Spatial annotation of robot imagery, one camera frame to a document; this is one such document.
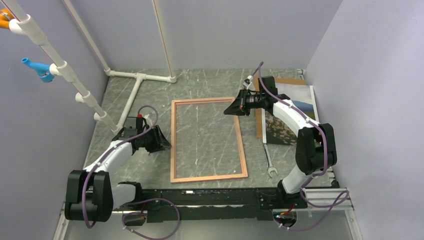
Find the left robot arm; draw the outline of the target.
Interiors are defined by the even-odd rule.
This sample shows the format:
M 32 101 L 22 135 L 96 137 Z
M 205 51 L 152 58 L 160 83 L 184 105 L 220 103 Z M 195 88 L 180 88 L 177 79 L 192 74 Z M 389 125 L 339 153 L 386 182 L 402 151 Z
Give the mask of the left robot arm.
M 67 178 L 64 215 L 67 220 L 87 224 L 106 222 L 114 209 L 126 205 L 131 210 L 144 203 L 139 182 L 122 181 L 112 186 L 111 176 L 139 149 L 149 154 L 171 147 L 160 127 L 150 126 L 141 114 L 127 118 L 127 124 L 112 138 L 107 150 L 82 170 Z

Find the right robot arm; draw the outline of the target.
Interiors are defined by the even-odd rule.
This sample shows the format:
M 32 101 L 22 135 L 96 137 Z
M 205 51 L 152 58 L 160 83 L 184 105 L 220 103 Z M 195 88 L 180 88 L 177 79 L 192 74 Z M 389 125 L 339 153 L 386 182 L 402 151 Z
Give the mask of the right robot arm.
M 281 120 L 295 134 L 295 166 L 288 176 L 278 182 L 276 203 L 289 207 L 295 197 L 313 178 L 322 176 L 337 163 L 334 129 L 329 123 L 319 123 L 301 111 L 286 95 L 279 94 L 273 76 L 259 77 L 258 90 L 248 87 L 238 92 L 224 115 L 249 116 L 252 109 L 263 109 Z

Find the brown backing board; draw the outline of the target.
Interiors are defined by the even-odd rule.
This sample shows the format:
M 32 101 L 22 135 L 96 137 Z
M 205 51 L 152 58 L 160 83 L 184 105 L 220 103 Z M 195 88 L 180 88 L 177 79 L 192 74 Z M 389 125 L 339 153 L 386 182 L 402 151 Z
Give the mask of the brown backing board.
M 307 82 L 304 79 L 293 79 L 293 78 L 275 78 L 276 84 L 289 84 L 289 85 L 301 85 L 306 86 Z M 259 89 L 259 77 L 255 76 L 253 79 L 253 86 L 256 90 Z M 263 120 L 262 120 L 262 110 L 255 109 L 255 126 L 256 126 L 256 137 L 259 139 L 263 138 Z

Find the landscape photo print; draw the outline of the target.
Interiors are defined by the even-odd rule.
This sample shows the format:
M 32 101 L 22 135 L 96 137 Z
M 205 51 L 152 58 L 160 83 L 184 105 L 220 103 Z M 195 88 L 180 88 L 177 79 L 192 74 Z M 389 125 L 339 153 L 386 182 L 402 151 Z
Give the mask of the landscape photo print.
M 295 106 L 309 118 L 318 120 L 318 111 L 312 86 L 288 84 L 276 80 L 275 86 L 279 94 L 285 94 Z M 272 116 L 266 110 L 258 114 L 261 120 L 260 133 L 265 144 L 295 146 L 296 134 L 280 119 Z

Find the wooden picture frame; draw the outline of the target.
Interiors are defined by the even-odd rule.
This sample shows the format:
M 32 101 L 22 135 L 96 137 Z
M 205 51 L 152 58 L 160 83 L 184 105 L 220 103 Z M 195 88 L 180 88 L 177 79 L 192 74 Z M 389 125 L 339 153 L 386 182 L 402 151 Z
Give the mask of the wooden picture frame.
M 171 101 L 171 150 L 170 150 L 170 183 L 194 183 L 194 182 L 209 182 L 221 180 L 233 180 L 247 178 L 248 168 L 244 152 L 244 145 L 242 140 L 242 132 L 238 116 L 234 116 L 234 128 L 237 142 L 237 150 L 240 160 L 241 173 L 238 174 L 224 174 L 213 176 L 196 176 L 196 177 L 183 177 L 177 178 L 177 106 L 180 105 L 199 105 L 199 104 L 218 104 L 218 103 L 232 103 L 234 97 L 208 97 L 208 98 L 194 98 L 194 99 L 174 99 Z

